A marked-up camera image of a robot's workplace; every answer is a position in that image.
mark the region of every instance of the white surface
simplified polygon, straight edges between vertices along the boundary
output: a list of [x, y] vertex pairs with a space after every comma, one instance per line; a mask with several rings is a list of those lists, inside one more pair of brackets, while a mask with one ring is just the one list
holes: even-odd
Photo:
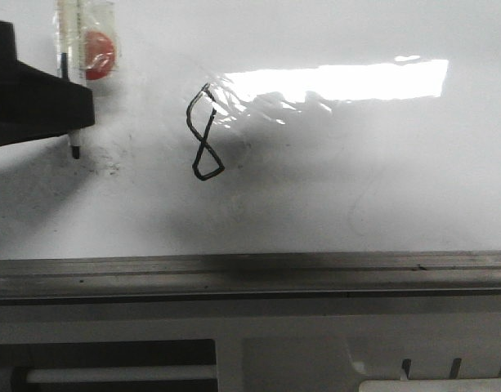
[[365, 381], [359, 392], [501, 392], [501, 379]]
[[[0, 0], [20, 58], [54, 74], [52, 15]], [[501, 249], [501, 0], [118, 0], [116, 25], [85, 158], [65, 138], [0, 149], [0, 259]], [[440, 96], [228, 105], [227, 170], [193, 176], [184, 113], [205, 82], [432, 60]]]

